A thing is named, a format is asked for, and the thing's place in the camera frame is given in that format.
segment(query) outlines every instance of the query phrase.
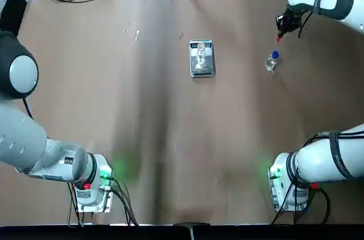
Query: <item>black cable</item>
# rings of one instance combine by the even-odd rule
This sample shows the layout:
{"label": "black cable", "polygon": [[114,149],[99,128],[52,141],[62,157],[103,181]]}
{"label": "black cable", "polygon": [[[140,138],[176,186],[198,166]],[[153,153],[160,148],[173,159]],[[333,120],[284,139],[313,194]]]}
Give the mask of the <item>black cable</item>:
{"label": "black cable", "polygon": [[350,132],[350,133],[340,133],[339,136],[354,136],[364,134],[364,131]]}
{"label": "black cable", "polygon": [[111,190],[119,199],[120,199],[120,201],[122,202],[122,204],[125,206],[125,211],[127,212],[127,214],[129,215],[129,217],[131,217],[131,220],[132,220],[132,222],[133,222],[133,224],[135,225],[135,226],[139,226],[139,224],[137,223],[137,221],[131,216],[131,213],[130,213],[130,211],[129,211],[129,208],[128,207],[126,207],[126,202],[125,202],[125,199],[117,192],[117,191],[115,191],[115,190]]}
{"label": "black cable", "polygon": [[[70,187],[70,183],[67,183],[67,186],[68,186],[68,190],[69,190],[69,195],[71,197],[71,204],[70,204],[70,209],[71,209],[71,205],[73,205],[73,209],[75,210],[75,214],[76,214],[76,217],[77,217],[77,222],[78,224],[80,224],[80,215],[78,214],[78,208],[77,208],[77,197],[75,197],[75,200],[76,200],[76,203],[75,201],[73,200],[73,194],[72,194],[72,191],[71,191],[71,187]],[[68,224],[71,220],[71,211],[70,211],[70,214],[68,216]]]}
{"label": "black cable", "polygon": [[293,214],[293,224],[296,224],[297,219],[297,186],[295,186],[295,212]]}
{"label": "black cable", "polygon": [[32,114],[31,114],[31,112],[30,112],[30,108],[29,108],[29,106],[28,106],[27,99],[26,99],[26,98],[23,98],[22,100],[23,100],[23,103],[24,103],[25,109],[27,110],[28,116],[29,116],[31,119],[33,119],[33,116],[32,116]]}
{"label": "black cable", "polygon": [[313,14],[313,12],[311,11],[309,13],[309,15],[306,17],[305,21],[303,22],[303,24],[301,25],[300,27],[300,31],[298,32],[298,39],[301,38],[301,34],[302,34],[302,30],[303,30],[303,27],[306,25],[307,21],[309,20],[309,18],[311,17],[311,15]]}
{"label": "black cable", "polygon": [[[123,197],[125,197],[125,193],[123,192],[122,188],[120,187],[120,184],[119,182],[116,180],[116,179],[113,179],[116,184],[118,185],[118,188],[122,194]],[[128,205],[129,205],[129,209],[130,209],[130,213],[134,216],[134,213],[132,212],[132,208],[131,208],[131,205],[130,205],[130,197],[127,198],[127,202],[128,202]],[[124,211],[125,211],[125,217],[126,217],[126,222],[127,222],[127,225],[130,226],[130,220],[131,220],[131,217],[128,216],[127,214],[127,210],[126,210],[126,205],[124,204]]]}
{"label": "black cable", "polygon": [[72,187],[72,190],[73,190],[73,194],[75,196],[75,204],[73,204],[73,206],[75,208],[78,224],[83,226],[83,224],[80,222],[80,213],[78,212],[78,201],[77,201],[76,190],[75,190],[75,187],[72,184],[71,184],[71,187]]}
{"label": "black cable", "polygon": [[73,198],[71,199],[71,202],[69,203],[69,213],[68,213],[68,222],[67,222],[69,227],[71,226],[70,222],[71,222],[72,201],[73,201]]}
{"label": "black cable", "polygon": [[279,211],[277,212],[277,214],[275,215],[275,217],[274,217],[274,219],[273,219],[273,221],[272,221],[271,225],[273,225],[273,224],[275,223],[275,221],[277,220],[277,218],[279,217],[279,214],[280,214],[280,212],[282,211],[282,209],[283,209],[283,207],[284,207],[284,203],[285,203],[285,201],[287,200],[287,197],[288,197],[288,195],[289,195],[289,192],[290,192],[290,190],[291,190],[292,186],[293,186],[293,181],[291,181],[291,184],[290,184],[290,185],[289,185],[289,187],[288,187],[288,190],[287,190],[286,196],[284,197],[284,200],[283,200],[283,202],[282,202],[282,205],[281,205],[281,207],[280,207]]}
{"label": "black cable", "polygon": [[127,188],[127,186],[126,186],[125,182],[124,182],[124,181],[121,181],[121,182],[122,182],[122,184],[123,184],[123,186],[124,186],[124,188],[125,188],[125,190],[126,190],[126,194],[125,194],[125,192],[122,190],[122,188],[121,188],[121,186],[120,186],[119,182],[118,182],[115,178],[113,178],[113,180],[114,180],[114,181],[116,182],[116,184],[118,185],[118,188],[119,188],[119,190],[120,190],[120,192],[121,192],[122,196],[123,196],[123,197],[126,197],[126,202],[127,202],[128,207],[129,207],[129,210],[130,210],[131,216],[132,216],[132,218],[133,218],[134,220],[136,220],[136,219],[135,219],[135,215],[134,215],[134,211],[133,211],[133,207],[131,206],[131,200],[130,200],[129,190],[128,190],[128,188]]}
{"label": "black cable", "polygon": [[321,224],[326,224],[329,217],[330,217],[330,214],[331,214],[331,201],[330,201],[330,198],[328,196],[328,194],[323,190],[323,189],[317,189],[318,192],[322,193],[326,199],[326,212],[325,212],[325,216],[324,216],[324,219],[321,221]]}

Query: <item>green led light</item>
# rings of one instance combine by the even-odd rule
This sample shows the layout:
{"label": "green led light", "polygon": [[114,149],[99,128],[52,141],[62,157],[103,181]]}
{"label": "green led light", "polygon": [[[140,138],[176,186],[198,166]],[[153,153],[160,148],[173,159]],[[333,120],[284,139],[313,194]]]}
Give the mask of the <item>green led light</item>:
{"label": "green led light", "polygon": [[271,167],[271,173],[274,179],[279,178],[282,175],[282,165],[276,164]]}

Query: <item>cable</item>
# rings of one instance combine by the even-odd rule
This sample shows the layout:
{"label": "cable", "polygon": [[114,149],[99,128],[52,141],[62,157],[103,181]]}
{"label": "cable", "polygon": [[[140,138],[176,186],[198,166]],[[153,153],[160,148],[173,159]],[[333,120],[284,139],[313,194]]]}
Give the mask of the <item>cable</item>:
{"label": "cable", "polygon": [[279,217],[279,214],[280,214],[280,212],[282,211],[282,209],[283,209],[283,207],[284,207],[284,203],[285,203],[285,201],[287,200],[287,197],[288,197],[288,195],[289,195],[289,192],[290,192],[290,190],[291,190],[292,186],[293,186],[293,180],[291,181],[291,184],[290,184],[290,185],[289,185],[289,187],[288,187],[288,190],[287,190],[286,196],[284,197],[284,200],[283,200],[283,202],[282,202],[282,205],[281,205],[281,207],[280,207],[279,211],[277,212],[277,214],[275,215],[275,217],[274,217],[274,219],[273,219],[273,221],[272,221],[271,225],[273,225],[273,224],[275,223],[275,221],[277,220],[277,218]]}
{"label": "cable", "polygon": [[331,201],[330,201],[328,194],[323,189],[319,188],[319,189],[317,189],[317,191],[322,193],[326,199],[326,212],[325,212],[324,219],[321,221],[321,224],[326,224],[330,217],[330,214],[331,214]]}
{"label": "cable", "polygon": [[[80,225],[81,224],[80,223],[80,215],[78,214],[78,208],[76,207],[76,205],[77,205],[77,197],[75,196],[75,200],[76,200],[76,203],[75,203],[75,201],[73,200],[73,195],[72,195],[70,183],[67,183],[67,186],[68,186],[68,190],[69,190],[69,195],[71,196],[71,203],[70,203],[69,208],[71,209],[71,205],[73,205],[73,209],[75,210],[75,214],[76,214],[76,217],[77,217],[77,223]],[[70,220],[71,220],[71,211],[69,211],[68,226],[70,226],[70,224],[69,224]]]}
{"label": "cable", "polygon": [[126,203],[125,203],[125,199],[123,198],[123,196],[121,196],[117,191],[115,191],[114,189],[111,190],[119,199],[120,201],[122,202],[122,204],[124,205],[124,209],[127,213],[127,215],[129,215],[129,217],[131,218],[133,224],[135,226],[139,226],[139,224],[137,223],[137,221],[132,217],[131,213],[130,213],[130,210],[129,208],[126,206]]}
{"label": "cable", "polygon": [[27,110],[27,113],[28,113],[28,116],[33,119],[33,116],[32,116],[32,113],[30,112],[30,108],[29,108],[29,105],[28,105],[28,102],[27,102],[27,98],[23,98],[23,103],[24,103],[24,106],[25,106],[25,109]]}
{"label": "cable", "polygon": [[73,194],[75,196],[75,204],[73,206],[75,207],[75,212],[76,212],[76,215],[77,215],[78,224],[83,227],[84,224],[82,222],[80,222],[80,213],[78,212],[78,202],[77,202],[76,190],[75,190],[75,187],[73,186],[73,184],[71,184],[71,187],[72,187],[72,190],[73,190]]}
{"label": "cable", "polygon": [[311,17],[311,15],[313,14],[313,12],[311,11],[309,13],[309,15],[306,17],[305,21],[303,22],[303,24],[301,25],[300,27],[300,31],[298,32],[298,39],[301,38],[301,34],[302,34],[302,30],[303,30],[303,27],[306,25],[307,21],[309,20],[309,18]]}
{"label": "cable", "polygon": [[135,215],[134,215],[133,207],[131,206],[129,190],[128,190],[128,188],[127,188],[127,186],[126,186],[125,182],[124,182],[124,181],[121,181],[121,182],[122,182],[122,184],[123,184],[123,186],[124,186],[124,188],[125,188],[125,190],[126,190],[127,195],[126,195],[126,194],[125,194],[125,192],[122,190],[122,188],[121,188],[121,186],[120,186],[119,182],[118,182],[115,178],[113,178],[113,180],[114,180],[114,181],[116,182],[116,184],[118,185],[118,188],[119,188],[120,192],[122,193],[122,196],[124,196],[124,197],[126,197],[126,198],[127,198],[126,202],[127,202],[128,206],[129,206],[130,213],[131,213],[131,215],[132,215],[132,218],[133,218],[133,219],[135,219]]}

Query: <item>small bottle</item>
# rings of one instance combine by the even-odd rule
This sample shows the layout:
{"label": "small bottle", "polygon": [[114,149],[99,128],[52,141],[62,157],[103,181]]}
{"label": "small bottle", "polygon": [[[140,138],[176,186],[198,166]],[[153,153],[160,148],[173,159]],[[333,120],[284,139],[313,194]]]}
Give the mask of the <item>small bottle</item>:
{"label": "small bottle", "polygon": [[268,59],[266,61],[267,71],[273,71],[275,65],[277,64],[278,57],[279,57],[278,51],[274,51],[272,54],[269,54]]}

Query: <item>gray robot arm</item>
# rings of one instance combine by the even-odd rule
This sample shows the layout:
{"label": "gray robot arm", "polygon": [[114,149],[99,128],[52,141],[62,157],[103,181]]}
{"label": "gray robot arm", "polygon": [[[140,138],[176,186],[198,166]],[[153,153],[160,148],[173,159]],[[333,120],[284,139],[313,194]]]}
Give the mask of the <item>gray robot arm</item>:
{"label": "gray robot arm", "polygon": [[364,0],[288,0],[284,14],[276,17],[278,38],[302,26],[307,12],[323,15],[364,33]]}
{"label": "gray robot arm", "polygon": [[0,31],[0,162],[29,177],[73,183],[79,204],[102,211],[113,177],[106,159],[47,138],[46,131],[15,106],[15,99],[34,91],[38,76],[32,54],[13,34]]}

